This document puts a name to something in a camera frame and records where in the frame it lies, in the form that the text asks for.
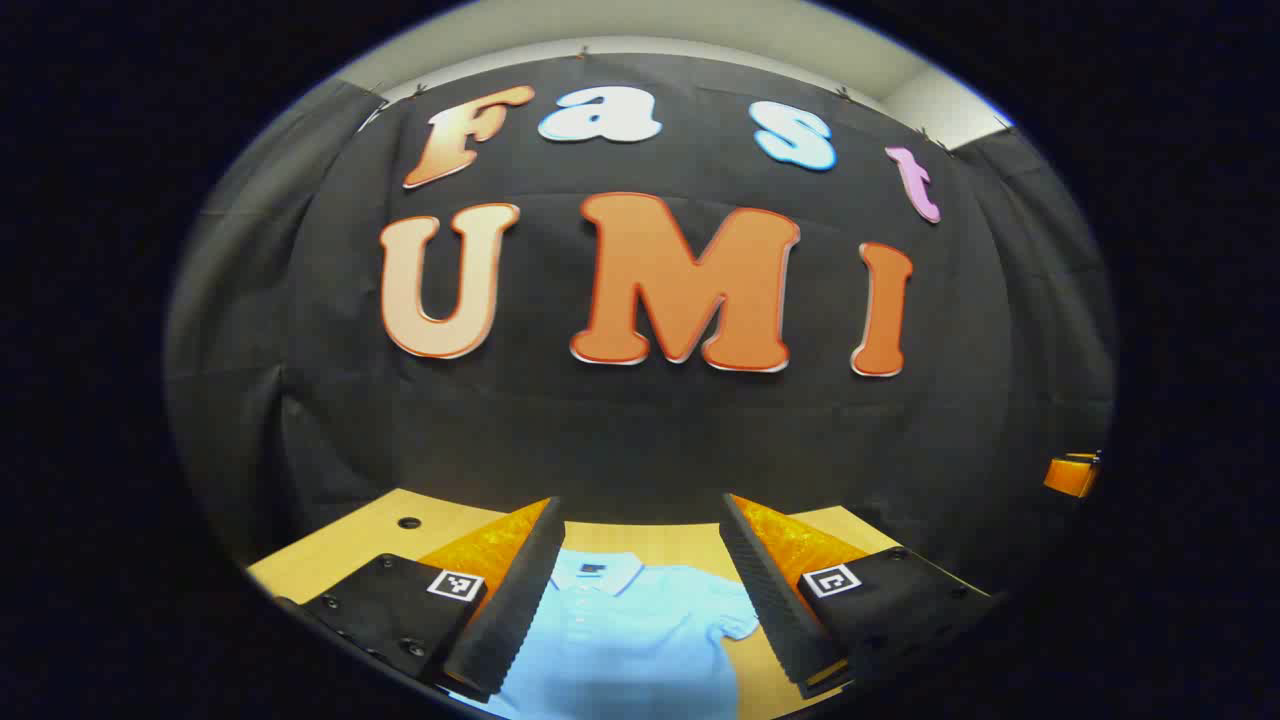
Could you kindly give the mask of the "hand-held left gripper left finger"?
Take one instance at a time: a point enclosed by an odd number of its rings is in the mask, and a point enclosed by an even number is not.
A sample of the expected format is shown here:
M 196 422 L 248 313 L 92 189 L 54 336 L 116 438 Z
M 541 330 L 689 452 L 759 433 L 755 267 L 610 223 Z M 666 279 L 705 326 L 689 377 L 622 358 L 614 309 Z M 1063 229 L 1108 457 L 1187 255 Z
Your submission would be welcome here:
M 485 701 L 508 675 L 564 524 L 549 497 L 460 533 L 451 503 L 384 497 L 275 556 L 291 618 L 398 682 Z

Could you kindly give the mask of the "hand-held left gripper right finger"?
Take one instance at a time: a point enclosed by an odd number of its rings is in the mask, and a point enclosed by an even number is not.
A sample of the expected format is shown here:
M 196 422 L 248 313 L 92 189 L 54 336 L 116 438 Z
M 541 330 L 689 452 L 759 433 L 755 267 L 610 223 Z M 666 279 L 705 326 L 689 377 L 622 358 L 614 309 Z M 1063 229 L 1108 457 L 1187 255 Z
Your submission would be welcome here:
M 887 685 L 1000 605 L 895 539 L 842 539 L 737 495 L 721 502 L 719 536 L 805 698 Z

